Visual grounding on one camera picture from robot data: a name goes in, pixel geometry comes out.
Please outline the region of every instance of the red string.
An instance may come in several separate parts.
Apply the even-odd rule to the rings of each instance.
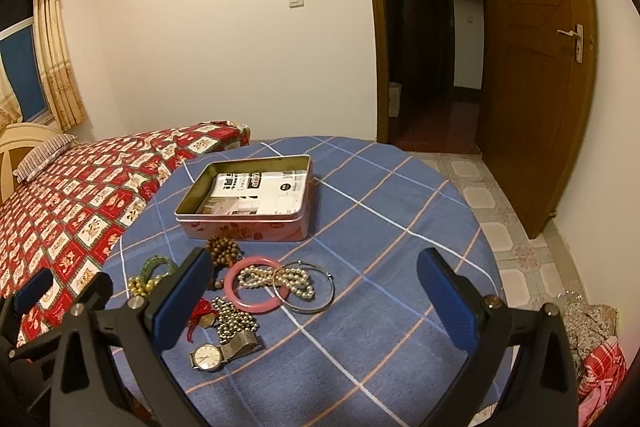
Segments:
[[[198,304],[196,304],[196,307],[193,309],[193,312],[191,312],[191,317],[189,317],[189,329],[187,330],[187,340],[191,344],[193,344],[193,331],[195,331],[196,327],[198,326],[200,319],[203,318],[205,315],[209,315],[211,313],[218,315],[218,312],[214,311],[213,307],[211,306],[211,303],[206,299],[201,298],[198,301]]]

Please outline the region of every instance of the red tile floor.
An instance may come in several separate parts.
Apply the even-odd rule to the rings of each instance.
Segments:
[[[434,97],[403,103],[389,119],[389,142],[407,152],[481,154],[476,145],[479,105]]]

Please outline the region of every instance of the table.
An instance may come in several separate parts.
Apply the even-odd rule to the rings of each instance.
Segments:
[[[103,270],[114,297],[154,254],[183,261],[204,242],[188,239],[174,210],[190,184],[216,160],[308,153],[316,186],[310,237],[302,243],[241,243],[244,254],[305,259],[335,278],[337,299],[319,315],[282,308],[257,315],[265,348],[217,373],[194,371],[188,353],[217,343],[197,328],[163,353],[180,386],[218,426],[418,425],[462,367],[416,275],[418,252],[434,246],[482,295],[504,298],[493,253],[464,198],[441,174],[395,147],[342,137],[290,137],[190,160],[115,245]],[[263,290],[259,299],[268,297]],[[206,297],[222,292],[207,292]],[[122,350],[124,383],[141,397]],[[485,404],[503,390],[505,356]]]

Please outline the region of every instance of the metal screw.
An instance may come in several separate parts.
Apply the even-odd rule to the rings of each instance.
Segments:
[[[137,310],[139,308],[142,308],[142,306],[144,305],[145,305],[145,298],[140,295],[136,295],[127,301],[127,306],[132,310]]]
[[[544,311],[547,315],[549,315],[550,317],[555,317],[556,315],[558,315],[560,313],[560,310],[558,309],[558,306],[556,306],[555,304],[548,302],[545,304],[544,306]]]
[[[487,295],[484,298],[484,303],[491,309],[496,309],[502,306],[503,302],[497,295]]]
[[[69,313],[71,313],[74,317],[78,317],[84,312],[84,304],[82,302],[78,302],[78,304],[74,304],[69,308]]]

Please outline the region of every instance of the curtain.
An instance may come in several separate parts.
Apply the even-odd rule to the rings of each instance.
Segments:
[[[40,83],[53,116],[66,131],[86,119],[60,15],[60,0],[33,0],[33,44]]]
[[[15,98],[14,90],[2,65],[2,57],[0,57],[0,133],[4,132],[7,125],[21,121],[20,104]]]

